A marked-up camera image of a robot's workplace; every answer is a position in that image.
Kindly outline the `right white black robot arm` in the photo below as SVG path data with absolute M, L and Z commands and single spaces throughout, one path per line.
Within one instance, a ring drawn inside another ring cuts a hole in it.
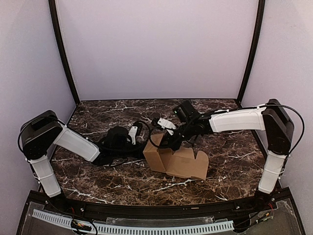
M 178 150 L 183 141 L 192 137 L 227 131 L 264 131 L 268 141 L 267 157 L 258 191 L 271 194 L 283 172 L 291 152 L 294 123 L 276 99 L 251 108 L 197 111 L 189 101 L 173 109 L 181 125 L 176 126 L 164 118 L 157 125 L 167 131 L 161 146 Z

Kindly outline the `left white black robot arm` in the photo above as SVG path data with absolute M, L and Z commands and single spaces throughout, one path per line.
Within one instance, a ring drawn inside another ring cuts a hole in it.
M 138 141 L 143 122 L 136 121 L 130 129 L 116 126 L 98 142 L 84 137 L 60 121 L 48 110 L 21 126 L 18 148 L 26 157 L 46 195 L 50 206 L 66 213 L 69 203 L 60 196 L 63 192 L 48 159 L 52 145 L 64 148 L 96 166 L 111 165 L 115 159 L 142 158 L 147 141 Z

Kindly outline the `brown cardboard box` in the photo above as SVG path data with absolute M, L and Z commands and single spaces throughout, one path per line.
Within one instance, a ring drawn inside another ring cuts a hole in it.
M 143 155 L 152 171 L 179 178 L 205 180 L 209 159 L 203 151 L 194 154 L 192 148 L 159 149 L 147 142 Z

